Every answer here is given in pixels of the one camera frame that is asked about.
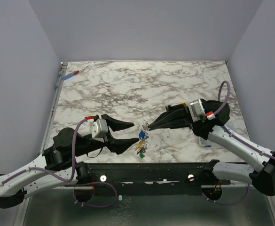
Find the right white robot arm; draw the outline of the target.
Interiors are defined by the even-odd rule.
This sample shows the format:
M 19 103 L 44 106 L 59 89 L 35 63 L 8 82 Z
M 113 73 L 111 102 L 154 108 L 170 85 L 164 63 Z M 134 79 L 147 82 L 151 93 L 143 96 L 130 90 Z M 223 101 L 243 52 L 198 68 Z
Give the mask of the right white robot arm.
M 216 143 L 240 159 L 245 166 L 219 161 L 203 172 L 208 184 L 233 180 L 253 185 L 267 196 L 275 195 L 275 151 L 264 148 L 229 129 L 230 108 L 220 101 L 199 99 L 188 104 L 168 105 L 148 125 L 149 130 L 189 128 L 194 135 Z

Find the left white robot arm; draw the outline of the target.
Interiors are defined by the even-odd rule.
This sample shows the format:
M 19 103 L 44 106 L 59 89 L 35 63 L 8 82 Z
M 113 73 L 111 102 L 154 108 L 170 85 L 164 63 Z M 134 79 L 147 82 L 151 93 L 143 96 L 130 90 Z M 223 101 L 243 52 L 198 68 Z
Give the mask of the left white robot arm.
M 42 189 L 100 183 L 89 165 L 76 158 L 105 147 L 122 154 L 139 139 L 115 139 L 111 132 L 131 127 L 134 123 L 102 114 L 85 117 L 74 129 L 62 129 L 53 138 L 52 146 L 33 161 L 11 173 L 0 174 L 0 208 L 17 206 Z

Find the blue tag key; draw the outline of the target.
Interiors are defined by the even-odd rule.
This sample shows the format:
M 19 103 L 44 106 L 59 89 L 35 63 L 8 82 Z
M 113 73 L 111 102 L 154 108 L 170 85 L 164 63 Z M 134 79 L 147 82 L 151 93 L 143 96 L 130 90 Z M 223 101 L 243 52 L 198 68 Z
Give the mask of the blue tag key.
M 141 130 L 139 133 L 140 140 L 146 140 L 148 138 L 147 133 L 144 130 Z

